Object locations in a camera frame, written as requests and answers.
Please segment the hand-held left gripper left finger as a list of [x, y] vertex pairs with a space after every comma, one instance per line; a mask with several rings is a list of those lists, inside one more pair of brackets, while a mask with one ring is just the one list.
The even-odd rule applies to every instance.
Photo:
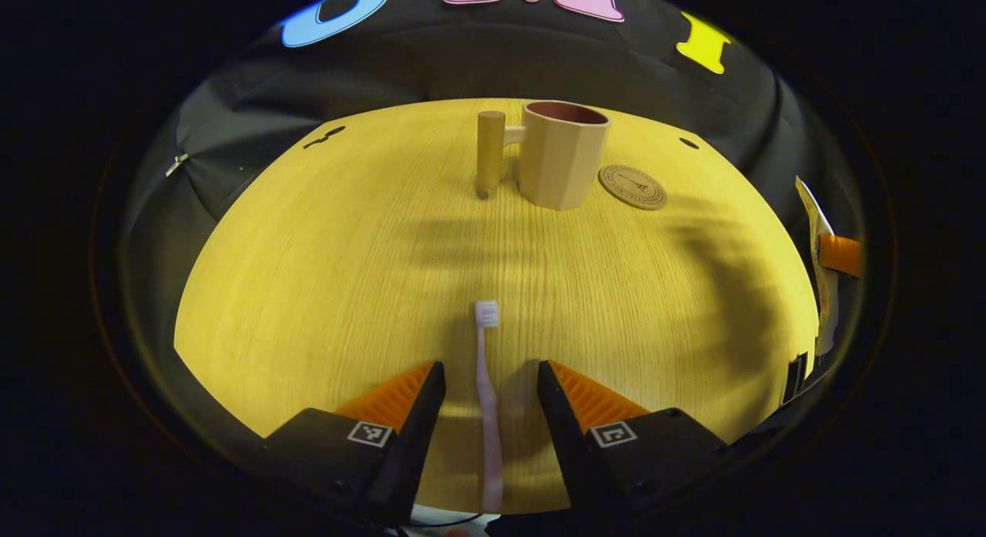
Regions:
[[444, 397], [444, 366], [429, 361], [333, 411], [305, 408], [262, 441], [264, 466], [335, 515], [404, 524]]

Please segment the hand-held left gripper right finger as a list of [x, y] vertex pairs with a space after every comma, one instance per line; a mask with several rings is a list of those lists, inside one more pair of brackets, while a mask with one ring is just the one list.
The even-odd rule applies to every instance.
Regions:
[[649, 411], [557, 361], [540, 362], [538, 399], [585, 522], [641, 522], [733, 462], [730, 446], [680, 408]]

